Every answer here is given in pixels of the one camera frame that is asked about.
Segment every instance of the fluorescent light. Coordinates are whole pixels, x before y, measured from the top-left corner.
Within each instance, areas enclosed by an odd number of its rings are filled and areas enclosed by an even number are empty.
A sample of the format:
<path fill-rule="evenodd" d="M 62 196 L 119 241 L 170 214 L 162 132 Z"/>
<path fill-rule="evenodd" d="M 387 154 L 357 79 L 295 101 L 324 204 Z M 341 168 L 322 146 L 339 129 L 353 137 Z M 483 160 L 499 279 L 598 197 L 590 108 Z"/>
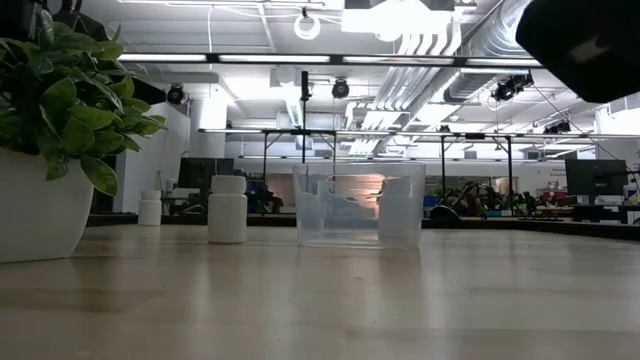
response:
<path fill-rule="evenodd" d="M 231 1 L 221 1 L 221 0 L 118 0 L 118 2 L 123 4 L 160 4 L 160 5 L 184 5 L 184 6 L 211 6 L 211 5 L 226 5 L 226 6 L 257 6 L 263 5 L 266 7 L 296 7 L 296 6 L 306 6 L 308 8 L 314 9 L 324 9 L 324 2 L 315 2 L 315 1 L 246 1 L 246 0 L 231 0 Z"/>
<path fill-rule="evenodd" d="M 529 70 L 526 69 L 482 69 L 482 68 L 462 68 L 460 72 L 463 74 L 512 74 L 512 75 L 527 75 Z"/>
<path fill-rule="evenodd" d="M 199 129 L 198 131 L 224 134 L 262 134 L 263 132 L 260 129 Z"/>
<path fill-rule="evenodd" d="M 541 68 L 542 65 L 534 59 L 518 59 L 518 58 L 485 58 L 485 59 L 468 59 L 465 65 L 468 66 L 522 66 L 524 68 Z"/>
<path fill-rule="evenodd" d="M 328 55 L 220 55 L 223 63 L 328 63 Z"/>
<path fill-rule="evenodd" d="M 399 136 L 451 136 L 453 133 L 439 133 L 439 132 L 416 132 L 416 131 L 399 131 L 396 133 Z"/>
<path fill-rule="evenodd" d="M 206 62 L 207 56 L 202 54 L 122 54 L 118 60 L 122 62 Z"/>
<path fill-rule="evenodd" d="M 343 56 L 345 64 L 359 65 L 433 65 L 446 66 L 453 64 L 453 59 L 419 56 Z"/>
<path fill-rule="evenodd" d="M 351 131 L 351 130 L 340 130 L 336 131 L 337 135 L 391 135 L 392 131 Z"/>

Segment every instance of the security camera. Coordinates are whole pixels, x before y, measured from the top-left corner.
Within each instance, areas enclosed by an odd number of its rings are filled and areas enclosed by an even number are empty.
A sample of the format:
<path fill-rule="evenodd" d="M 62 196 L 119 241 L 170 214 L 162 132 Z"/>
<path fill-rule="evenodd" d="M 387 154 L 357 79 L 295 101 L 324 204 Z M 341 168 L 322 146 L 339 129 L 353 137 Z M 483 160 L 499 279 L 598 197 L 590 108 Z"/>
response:
<path fill-rule="evenodd" d="M 167 91 L 167 101 L 174 105 L 182 105 L 187 101 L 187 95 L 182 89 L 182 84 L 172 84 Z"/>
<path fill-rule="evenodd" d="M 336 83 L 333 85 L 331 94 L 336 99 L 344 99 L 349 96 L 349 85 L 347 85 L 347 79 L 336 79 Z"/>

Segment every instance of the clear plastic container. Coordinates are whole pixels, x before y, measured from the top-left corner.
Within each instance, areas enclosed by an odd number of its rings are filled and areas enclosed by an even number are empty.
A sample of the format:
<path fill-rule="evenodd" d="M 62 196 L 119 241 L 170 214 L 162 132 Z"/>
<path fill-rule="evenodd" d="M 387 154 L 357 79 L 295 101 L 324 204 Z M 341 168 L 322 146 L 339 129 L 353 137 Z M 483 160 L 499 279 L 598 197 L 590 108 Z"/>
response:
<path fill-rule="evenodd" d="M 300 244 L 419 245 L 424 164 L 301 164 L 293 176 Z"/>

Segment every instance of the cable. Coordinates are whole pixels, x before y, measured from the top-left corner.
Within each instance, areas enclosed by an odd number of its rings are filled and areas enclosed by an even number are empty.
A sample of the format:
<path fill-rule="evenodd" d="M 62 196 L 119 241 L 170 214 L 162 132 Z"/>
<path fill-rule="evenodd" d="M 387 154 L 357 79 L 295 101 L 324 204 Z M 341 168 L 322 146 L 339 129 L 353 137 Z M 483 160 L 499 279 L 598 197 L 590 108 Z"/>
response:
<path fill-rule="evenodd" d="M 213 52 L 213 41 L 211 40 L 211 12 L 213 11 L 213 6 L 209 8 L 209 13 L 207 14 L 207 35 L 209 37 L 209 52 Z M 209 64 L 209 72 L 213 71 L 213 64 Z"/>
<path fill-rule="evenodd" d="M 607 155 L 611 156 L 614 160 L 620 160 L 618 159 L 616 156 L 614 156 L 611 152 L 609 152 L 609 150 L 605 149 L 602 145 L 598 144 L 597 141 L 593 140 L 589 134 L 587 134 L 586 132 L 582 131 L 582 129 L 580 129 L 578 126 L 576 126 L 576 124 L 573 123 L 573 121 L 571 121 L 571 119 L 569 119 L 568 116 L 565 116 L 564 113 L 562 113 L 562 111 L 560 111 L 560 109 L 558 109 L 555 105 L 553 105 L 553 103 L 551 102 L 551 100 L 549 100 L 543 93 L 542 91 L 540 91 L 540 89 L 538 89 L 538 87 L 536 87 L 535 85 L 531 85 L 534 89 L 536 89 L 536 91 L 545 99 L 545 101 L 547 103 L 549 103 L 549 105 L 551 105 L 552 108 L 554 108 L 558 114 L 560 114 L 560 116 L 566 120 L 569 124 L 571 124 L 571 126 L 573 126 L 574 128 L 576 128 L 578 131 L 580 131 L 580 133 L 586 137 L 587 139 L 589 139 L 589 141 L 591 141 L 597 148 L 599 148 L 600 150 L 604 151 Z M 638 185 L 638 178 L 636 177 L 636 174 L 633 172 L 633 170 L 631 170 L 631 168 L 627 165 L 627 162 L 625 161 L 625 167 L 627 168 L 627 170 L 631 173 L 631 175 L 633 175 L 633 180 L 636 182 L 636 191 L 637 194 L 640 194 L 640 185 Z"/>

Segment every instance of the black object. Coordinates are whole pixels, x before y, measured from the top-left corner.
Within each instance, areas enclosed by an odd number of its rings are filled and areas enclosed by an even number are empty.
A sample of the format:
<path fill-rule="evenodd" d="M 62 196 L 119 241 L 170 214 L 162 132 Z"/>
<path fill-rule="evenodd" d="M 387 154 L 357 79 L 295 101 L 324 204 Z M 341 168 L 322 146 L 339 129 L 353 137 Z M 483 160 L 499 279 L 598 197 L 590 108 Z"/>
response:
<path fill-rule="evenodd" d="M 431 209 L 431 213 L 429 214 L 429 219 L 431 220 L 449 220 L 449 221 L 460 221 L 460 217 L 453 211 L 451 208 L 448 208 L 444 205 L 438 205 Z"/>
<path fill-rule="evenodd" d="M 524 88 L 533 85 L 531 73 L 527 75 L 512 75 L 505 80 L 498 81 L 498 87 L 491 92 L 496 101 L 509 101 L 521 93 Z"/>
<path fill-rule="evenodd" d="M 311 95 L 309 94 L 309 72 L 303 71 L 300 73 L 300 91 L 302 95 L 300 96 L 300 100 L 309 101 Z"/>
<path fill-rule="evenodd" d="M 17 40 L 33 38 L 36 27 L 34 0 L 0 0 L 0 37 Z"/>
<path fill-rule="evenodd" d="M 233 175 L 233 159 L 182 158 L 178 187 L 208 192 L 214 175 Z"/>
<path fill-rule="evenodd" d="M 336 99 L 344 99 L 349 96 L 349 85 L 347 85 L 347 79 L 336 79 L 336 83 L 333 84 L 331 94 Z"/>
<path fill-rule="evenodd" d="M 184 104 L 187 101 L 187 95 L 182 88 L 182 84 L 172 84 L 171 89 L 167 91 L 167 101 L 174 105 Z"/>
<path fill-rule="evenodd" d="M 567 159 L 564 163 L 569 195 L 622 196 L 623 188 L 629 182 L 624 160 Z"/>
<path fill-rule="evenodd" d="M 640 91 L 640 1 L 534 0 L 516 40 L 587 102 Z"/>
<path fill-rule="evenodd" d="M 484 133 L 465 133 L 464 138 L 466 140 L 484 140 Z"/>

